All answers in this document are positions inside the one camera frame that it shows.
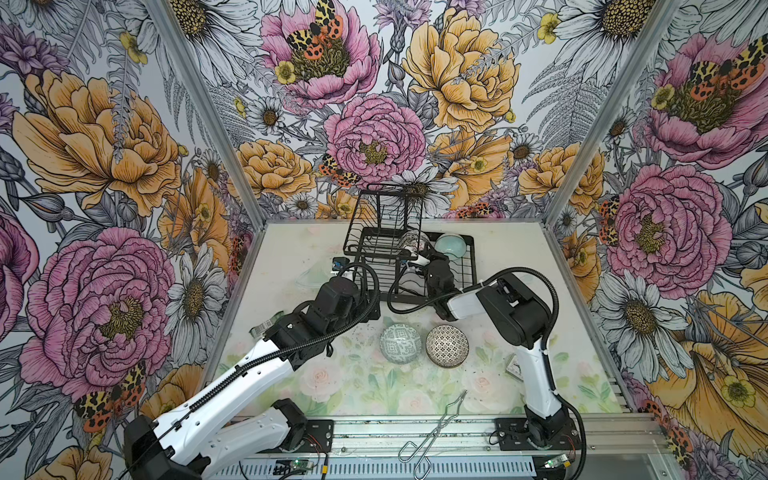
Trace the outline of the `mint green bowl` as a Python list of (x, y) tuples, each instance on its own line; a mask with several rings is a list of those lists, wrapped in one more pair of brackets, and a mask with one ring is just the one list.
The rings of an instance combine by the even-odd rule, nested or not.
[(435, 241), (434, 248), (451, 260), (459, 260), (467, 252), (467, 242), (459, 234), (444, 233)]

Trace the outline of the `white lattice pattern bowl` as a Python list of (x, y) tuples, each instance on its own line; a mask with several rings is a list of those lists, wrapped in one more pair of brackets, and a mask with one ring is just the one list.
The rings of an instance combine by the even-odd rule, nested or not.
[(430, 246), (429, 237), (418, 230), (410, 230), (404, 233), (398, 240), (398, 249), (407, 251), (411, 255), (418, 255)]

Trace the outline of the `brown dotted pattern bowl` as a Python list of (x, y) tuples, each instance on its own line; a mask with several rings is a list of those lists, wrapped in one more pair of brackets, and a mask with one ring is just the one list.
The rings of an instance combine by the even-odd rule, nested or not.
[(463, 364), (469, 356), (469, 340), (457, 327), (438, 325), (426, 337), (428, 358), (441, 368), (451, 369)]

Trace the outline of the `grey green pattern bowl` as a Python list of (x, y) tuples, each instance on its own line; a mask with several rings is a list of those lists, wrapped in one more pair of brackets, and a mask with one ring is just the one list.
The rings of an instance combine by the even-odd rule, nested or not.
[(379, 340), (384, 358), (394, 364), (405, 365), (419, 358), (422, 353), (422, 337), (407, 324), (392, 324), (386, 327)]

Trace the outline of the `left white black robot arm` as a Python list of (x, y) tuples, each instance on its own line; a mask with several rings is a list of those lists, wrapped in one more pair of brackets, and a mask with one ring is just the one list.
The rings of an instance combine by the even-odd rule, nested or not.
[(151, 420), (140, 415), (124, 430), (130, 479), (209, 479), (246, 457), (294, 451), (308, 420), (291, 400), (275, 401), (248, 420), (233, 419), (308, 361), (331, 356), (333, 341), (380, 316), (380, 282), (366, 263), (341, 267), (316, 297), (284, 314), (233, 367), (180, 406)]

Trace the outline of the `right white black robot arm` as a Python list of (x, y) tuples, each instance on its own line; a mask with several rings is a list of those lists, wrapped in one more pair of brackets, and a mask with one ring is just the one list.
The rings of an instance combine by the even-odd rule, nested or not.
[[(401, 278), (414, 269), (423, 278), (425, 300), (397, 309), (395, 293)], [(503, 451), (547, 451), (564, 440), (567, 451), (559, 465), (549, 459), (542, 470), (560, 470), (566, 479), (579, 479), (587, 463), (587, 431), (578, 409), (559, 392), (552, 370), (550, 336), (556, 326), (560, 301), (553, 283), (539, 271), (525, 266), (502, 269), (475, 284), (457, 287), (447, 255), (426, 250), (413, 260), (405, 258), (395, 268), (386, 302), (397, 314), (433, 307), (443, 320), (459, 320), (485, 314), (500, 336), (514, 348), (525, 390), (524, 417), (494, 421), (491, 438)]]

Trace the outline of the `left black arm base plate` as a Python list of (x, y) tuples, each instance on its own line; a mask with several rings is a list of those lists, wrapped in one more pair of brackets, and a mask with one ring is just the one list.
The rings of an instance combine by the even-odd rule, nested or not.
[(309, 419), (290, 429), (283, 449), (290, 453), (329, 453), (334, 428), (333, 420)]

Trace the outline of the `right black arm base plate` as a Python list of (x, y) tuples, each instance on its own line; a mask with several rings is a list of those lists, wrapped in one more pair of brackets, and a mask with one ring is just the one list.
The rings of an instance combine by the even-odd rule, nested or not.
[(525, 417), (501, 417), (494, 420), (494, 429), (488, 437), (492, 446), (502, 451), (566, 451), (574, 452), (581, 448), (582, 436), (573, 419), (549, 440), (534, 441), (528, 430)]

